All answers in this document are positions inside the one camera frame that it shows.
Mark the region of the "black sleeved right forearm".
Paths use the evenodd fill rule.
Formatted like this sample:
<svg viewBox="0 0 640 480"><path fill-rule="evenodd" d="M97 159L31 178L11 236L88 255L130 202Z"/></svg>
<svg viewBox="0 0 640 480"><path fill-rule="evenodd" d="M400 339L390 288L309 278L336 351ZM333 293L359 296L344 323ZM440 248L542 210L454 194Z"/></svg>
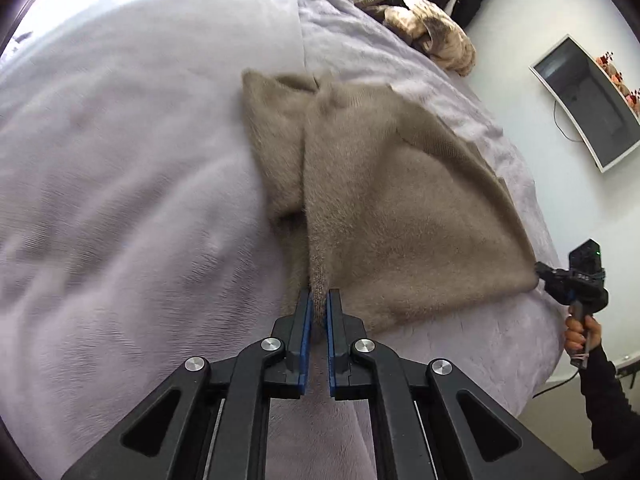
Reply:
<svg viewBox="0 0 640 480"><path fill-rule="evenodd" d="M639 414L627 400L616 368L599 344L579 372L580 392L591 422L593 447L608 461L639 456Z"/></svg>

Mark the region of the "right hand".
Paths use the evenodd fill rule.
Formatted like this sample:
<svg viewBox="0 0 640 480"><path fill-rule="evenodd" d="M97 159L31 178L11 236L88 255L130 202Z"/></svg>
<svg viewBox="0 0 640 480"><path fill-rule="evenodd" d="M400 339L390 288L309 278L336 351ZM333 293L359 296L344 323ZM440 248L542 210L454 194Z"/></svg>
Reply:
<svg viewBox="0 0 640 480"><path fill-rule="evenodd" d="M565 320L564 349L569 356L578 356L598 348L602 342L602 326L591 315L581 321L570 312Z"/></svg>

